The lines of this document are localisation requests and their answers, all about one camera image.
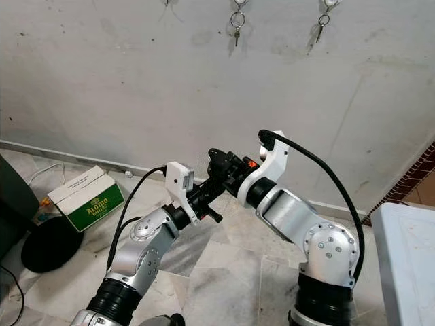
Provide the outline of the grey skirting board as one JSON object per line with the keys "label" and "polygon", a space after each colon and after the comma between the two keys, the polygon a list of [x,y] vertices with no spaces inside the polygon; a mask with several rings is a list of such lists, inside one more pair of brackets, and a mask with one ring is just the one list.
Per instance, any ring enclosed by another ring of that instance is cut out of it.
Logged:
{"label": "grey skirting board", "polygon": [[[55,160],[68,162],[68,164],[99,165],[105,168],[105,170],[110,171],[130,171],[136,176],[143,176],[143,174],[150,170],[150,167],[143,168],[140,166],[121,164],[121,162],[112,162],[97,158],[89,158],[89,156],[79,156],[57,150],[37,148],[27,144],[14,143],[6,140],[0,140],[0,148],[6,150],[14,150],[25,154],[31,154],[32,156],[43,156],[44,158],[52,158]],[[313,208],[316,209],[318,213],[322,215],[329,215],[330,217],[352,221],[351,213],[346,207],[323,204],[323,202],[316,202],[313,200],[308,200],[308,202],[311,206],[313,206]]]}

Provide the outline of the brown brick-pattern strip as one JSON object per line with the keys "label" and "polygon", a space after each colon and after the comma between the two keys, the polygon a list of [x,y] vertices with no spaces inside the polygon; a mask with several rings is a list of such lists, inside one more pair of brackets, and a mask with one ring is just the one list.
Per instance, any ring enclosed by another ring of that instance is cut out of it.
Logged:
{"label": "brown brick-pattern strip", "polygon": [[435,139],[420,153],[419,157],[401,174],[401,177],[394,186],[380,199],[368,214],[362,219],[362,223],[372,226],[372,214],[382,204],[401,204],[409,193],[411,193],[429,174],[435,171]]}

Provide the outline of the dark grey bin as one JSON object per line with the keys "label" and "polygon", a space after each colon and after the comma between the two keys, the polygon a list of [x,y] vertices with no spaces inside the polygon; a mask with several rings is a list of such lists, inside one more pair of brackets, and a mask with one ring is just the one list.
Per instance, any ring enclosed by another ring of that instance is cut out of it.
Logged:
{"label": "dark grey bin", "polygon": [[39,208],[33,189],[18,172],[3,166],[0,173],[0,235],[18,238],[34,229],[33,217]]}

